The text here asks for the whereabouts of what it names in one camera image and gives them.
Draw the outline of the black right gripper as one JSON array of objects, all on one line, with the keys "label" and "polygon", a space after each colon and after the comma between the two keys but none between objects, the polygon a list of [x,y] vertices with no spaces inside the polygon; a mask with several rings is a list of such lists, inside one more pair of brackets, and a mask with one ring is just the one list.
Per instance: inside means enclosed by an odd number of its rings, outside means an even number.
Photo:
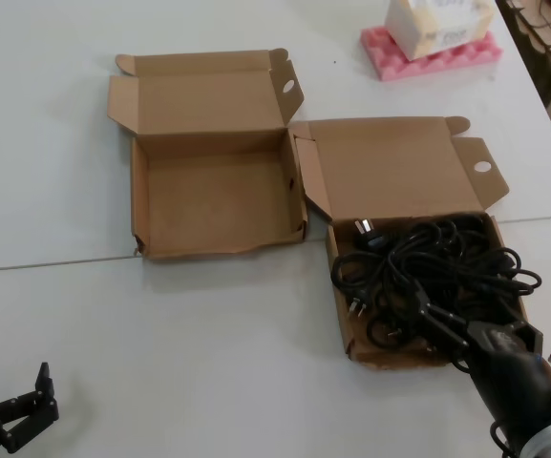
[{"label": "black right gripper", "polygon": [[468,350],[470,376],[505,432],[539,432],[551,426],[551,376],[538,329],[527,322],[468,323],[424,293],[416,299],[418,334],[454,363]]}]

